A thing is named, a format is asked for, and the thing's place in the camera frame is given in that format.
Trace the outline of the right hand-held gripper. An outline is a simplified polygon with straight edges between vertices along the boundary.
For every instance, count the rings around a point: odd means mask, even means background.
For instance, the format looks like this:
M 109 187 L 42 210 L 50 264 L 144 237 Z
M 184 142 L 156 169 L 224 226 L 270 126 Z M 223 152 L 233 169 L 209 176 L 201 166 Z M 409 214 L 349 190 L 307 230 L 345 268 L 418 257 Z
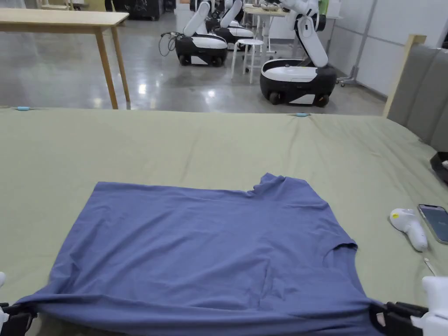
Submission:
M 448 278 L 422 279 L 428 307 L 405 302 L 371 303 L 369 318 L 377 331 L 422 331 L 424 336 L 448 334 Z

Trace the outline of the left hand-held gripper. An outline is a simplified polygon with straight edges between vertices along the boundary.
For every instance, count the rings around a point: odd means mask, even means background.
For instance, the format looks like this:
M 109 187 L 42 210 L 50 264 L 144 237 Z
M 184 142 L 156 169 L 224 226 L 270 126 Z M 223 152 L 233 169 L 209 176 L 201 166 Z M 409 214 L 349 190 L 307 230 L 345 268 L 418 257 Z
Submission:
M 0 288 L 6 282 L 6 275 L 0 272 Z M 7 333 L 26 333 L 29 331 L 33 320 L 38 316 L 34 307 L 29 304 L 0 303 L 0 335 Z

